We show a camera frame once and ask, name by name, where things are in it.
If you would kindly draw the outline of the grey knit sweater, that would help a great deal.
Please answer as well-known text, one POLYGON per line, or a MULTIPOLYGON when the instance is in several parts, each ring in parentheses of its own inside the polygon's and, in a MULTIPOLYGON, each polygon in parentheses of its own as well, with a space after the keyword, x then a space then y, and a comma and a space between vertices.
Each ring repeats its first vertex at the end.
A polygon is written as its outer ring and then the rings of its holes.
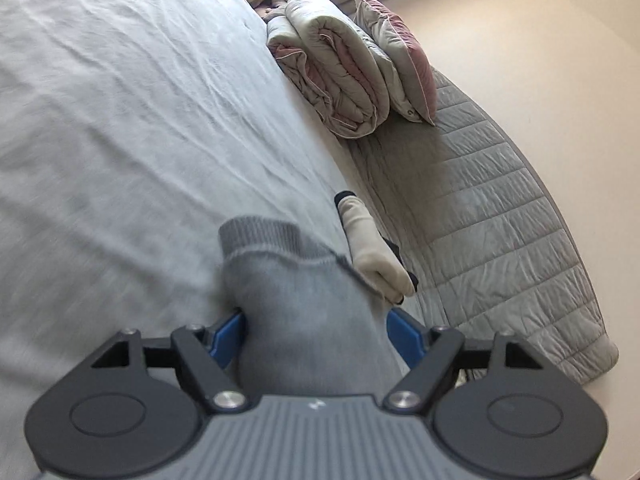
POLYGON ((224 289, 247 320, 246 392, 382 399, 401 380, 390 303, 345 256, 294 223, 255 216, 224 222, 219 240, 224 289))

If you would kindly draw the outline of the folded cream black socks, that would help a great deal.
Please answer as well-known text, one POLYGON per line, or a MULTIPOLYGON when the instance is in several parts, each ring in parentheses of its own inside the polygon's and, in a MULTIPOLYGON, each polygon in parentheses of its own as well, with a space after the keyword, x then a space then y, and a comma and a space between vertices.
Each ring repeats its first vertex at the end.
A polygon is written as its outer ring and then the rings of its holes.
POLYGON ((363 200, 339 192, 334 204, 345 231, 352 264, 391 304, 402 304, 418 290, 419 280, 401 260, 399 246, 384 237, 363 200))

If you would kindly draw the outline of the grey quilted headboard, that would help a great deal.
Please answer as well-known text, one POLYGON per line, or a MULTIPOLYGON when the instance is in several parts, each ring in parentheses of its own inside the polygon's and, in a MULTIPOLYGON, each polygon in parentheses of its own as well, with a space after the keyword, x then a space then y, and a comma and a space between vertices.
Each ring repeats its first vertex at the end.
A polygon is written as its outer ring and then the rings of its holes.
POLYGON ((390 115, 349 143, 370 211, 419 281, 426 325, 518 335, 578 384, 616 365, 586 267, 532 165, 469 96, 435 78, 434 124, 390 115))

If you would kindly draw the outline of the pink grey pillow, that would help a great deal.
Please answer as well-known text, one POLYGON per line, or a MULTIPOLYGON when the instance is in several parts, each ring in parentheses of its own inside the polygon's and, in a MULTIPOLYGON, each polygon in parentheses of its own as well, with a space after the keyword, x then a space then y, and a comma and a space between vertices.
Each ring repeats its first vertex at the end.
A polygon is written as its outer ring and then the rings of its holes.
POLYGON ((378 0, 355 0, 356 22, 394 63, 405 97, 424 122, 435 125, 437 91, 431 64, 402 18, 378 0))

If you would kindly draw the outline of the grey bed sheet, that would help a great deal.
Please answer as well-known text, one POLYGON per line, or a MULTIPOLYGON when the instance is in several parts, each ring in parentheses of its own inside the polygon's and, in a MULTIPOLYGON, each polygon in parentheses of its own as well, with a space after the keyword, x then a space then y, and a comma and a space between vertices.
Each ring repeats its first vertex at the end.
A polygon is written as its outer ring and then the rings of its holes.
POLYGON ((1 474, 88 356, 184 393, 232 306, 218 231, 297 224, 340 255, 369 192, 282 73, 246 0, 1 0, 1 474))

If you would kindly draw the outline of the folded grey pink duvet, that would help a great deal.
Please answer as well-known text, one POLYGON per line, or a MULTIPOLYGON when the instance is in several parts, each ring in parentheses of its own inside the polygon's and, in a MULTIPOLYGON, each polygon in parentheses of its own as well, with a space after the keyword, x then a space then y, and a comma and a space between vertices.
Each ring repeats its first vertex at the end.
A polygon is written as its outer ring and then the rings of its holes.
POLYGON ((336 136, 368 136, 387 118, 375 45, 331 0, 286 0, 267 23, 267 47, 336 136))

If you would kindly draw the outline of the stuffed toy by bed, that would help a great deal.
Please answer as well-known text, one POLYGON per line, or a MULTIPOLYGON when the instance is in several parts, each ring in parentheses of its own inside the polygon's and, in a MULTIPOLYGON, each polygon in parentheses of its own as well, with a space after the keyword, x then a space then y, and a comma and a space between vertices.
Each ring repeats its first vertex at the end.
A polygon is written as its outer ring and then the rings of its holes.
POLYGON ((284 9, 288 0, 264 0, 255 8, 255 12, 259 17, 268 23, 273 18, 277 18, 284 14, 284 9))

